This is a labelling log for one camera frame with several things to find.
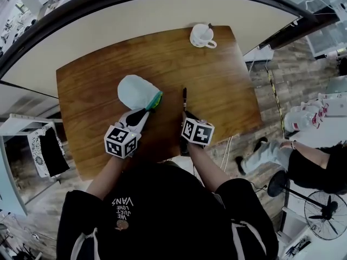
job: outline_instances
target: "wooden table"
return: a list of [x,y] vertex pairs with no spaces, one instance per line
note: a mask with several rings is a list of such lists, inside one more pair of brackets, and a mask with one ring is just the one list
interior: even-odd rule
[[129,111],[117,96],[117,86],[128,74],[139,75],[164,92],[142,131],[139,158],[160,161],[179,155],[184,87],[187,109],[215,126],[212,144],[262,124],[230,27],[214,27],[215,49],[193,47],[190,32],[177,29],[116,43],[57,71],[63,124],[83,180],[94,178],[110,158],[103,138],[108,127]]

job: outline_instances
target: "wall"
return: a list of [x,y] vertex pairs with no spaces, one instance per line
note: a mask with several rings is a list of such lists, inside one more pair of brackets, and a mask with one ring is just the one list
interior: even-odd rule
[[295,19],[248,0],[130,1],[80,18],[53,33],[26,53],[2,80],[57,97],[57,69],[114,43],[205,22],[229,25],[245,54]]
[[42,4],[39,0],[21,0],[33,15],[38,15]]
[[39,116],[58,104],[57,98],[0,84],[0,118],[2,119],[8,118],[11,113]]

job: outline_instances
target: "person's arm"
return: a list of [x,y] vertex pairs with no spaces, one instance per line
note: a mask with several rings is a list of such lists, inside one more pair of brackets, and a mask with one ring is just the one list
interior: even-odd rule
[[189,142],[188,151],[196,170],[209,191],[215,192],[219,186],[230,180],[230,177],[211,160],[201,147]]
[[123,164],[124,159],[112,156],[98,176],[91,182],[86,192],[103,200],[114,188],[121,175]]
[[[287,147],[292,148],[291,141],[284,141],[281,144],[281,148]],[[307,160],[315,163],[321,168],[326,169],[327,163],[329,161],[330,154],[320,151],[319,149],[312,148],[306,145],[303,145],[297,141],[294,141],[293,147],[300,152]]]

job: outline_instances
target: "black t-shirt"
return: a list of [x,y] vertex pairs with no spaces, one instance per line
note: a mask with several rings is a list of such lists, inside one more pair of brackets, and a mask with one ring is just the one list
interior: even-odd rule
[[[80,234],[88,235],[94,228],[101,260],[145,255],[237,259],[231,218],[252,224],[266,246],[267,257],[250,230],[238,228],[246,259],[275,259],[278,242],[272,222],[250,183],[233,179],[216,194],[223,203],[190,173],[159,164],[124,172],[104,201],[69,192],[59,225],[57,260],[70,259]],[[92,246],[85,242],[78,259],[90,259]]]
[[340,193],[347,190],[346,152],[342,145],[319,148],[330,154],[326,169],[306,159],[294,150],[289,158],[288,175],[295,184],[303,188],[323,190],[327,193]]

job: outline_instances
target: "white cup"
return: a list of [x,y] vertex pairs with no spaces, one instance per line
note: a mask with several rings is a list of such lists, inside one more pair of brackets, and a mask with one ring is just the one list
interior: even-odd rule
[[196,24],[190,33],[190,42],[195,47],[216,48],[217,43],[212,39],[213,31],[205,24]]

